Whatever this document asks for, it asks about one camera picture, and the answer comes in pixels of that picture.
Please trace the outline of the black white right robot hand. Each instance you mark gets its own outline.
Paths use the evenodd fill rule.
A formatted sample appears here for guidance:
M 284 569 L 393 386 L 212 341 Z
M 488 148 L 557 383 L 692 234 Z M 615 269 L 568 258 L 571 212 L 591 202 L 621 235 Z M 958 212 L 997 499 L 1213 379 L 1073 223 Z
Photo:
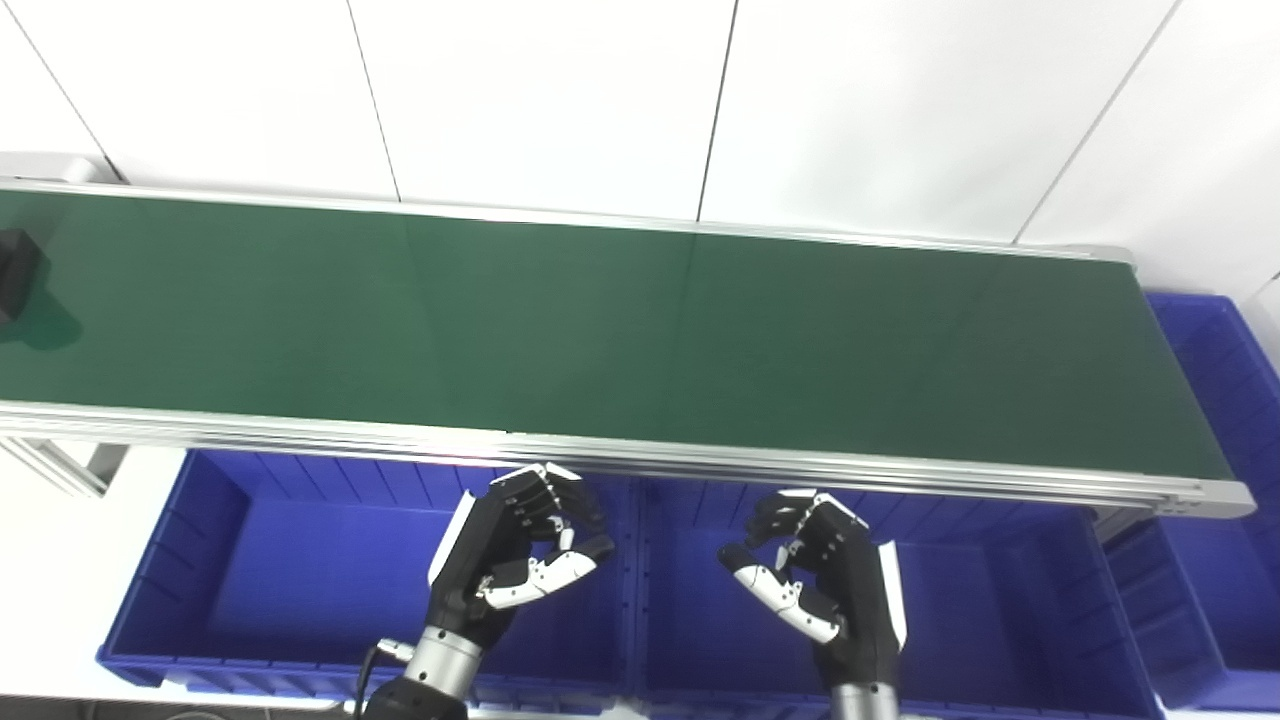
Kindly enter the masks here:
M 835 496 L 782 489 L 764 497 L 744 541 L 716 556 L 751 597 L 812 642 L 828 689 L 897 685 L 904 642 L 881 546 Z

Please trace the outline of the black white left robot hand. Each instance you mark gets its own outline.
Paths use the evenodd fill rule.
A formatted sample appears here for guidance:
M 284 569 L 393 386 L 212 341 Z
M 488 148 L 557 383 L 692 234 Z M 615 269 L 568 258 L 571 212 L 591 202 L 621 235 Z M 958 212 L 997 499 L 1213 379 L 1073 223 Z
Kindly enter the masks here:
M 553 462 L 460 501 L 429 570 L 425 623 L 492 650 L 518 609 L 595 571 L 616 551 L 585 479 Z

